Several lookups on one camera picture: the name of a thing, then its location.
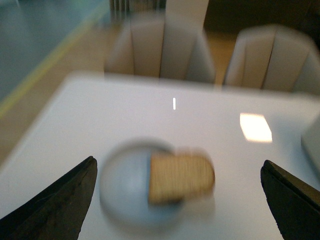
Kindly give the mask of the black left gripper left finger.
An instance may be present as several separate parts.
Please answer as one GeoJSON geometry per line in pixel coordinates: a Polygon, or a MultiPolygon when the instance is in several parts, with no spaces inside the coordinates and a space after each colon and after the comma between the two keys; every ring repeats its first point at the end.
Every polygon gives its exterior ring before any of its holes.
{"type": "Polygon", "coordinates": [[[92,201],[97,160],[86,158],[0,220],[2,240],[76,240],[92,201]]]}

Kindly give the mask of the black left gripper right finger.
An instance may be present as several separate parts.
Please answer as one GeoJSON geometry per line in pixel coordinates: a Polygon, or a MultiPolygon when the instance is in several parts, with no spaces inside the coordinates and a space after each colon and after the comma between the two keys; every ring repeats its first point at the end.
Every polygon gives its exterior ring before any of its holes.
{"type": "Polygon", "coordinates": [[[320,191],[270,160],[260,170],[269,209],[285,240],[320,238],[320,191]]]}

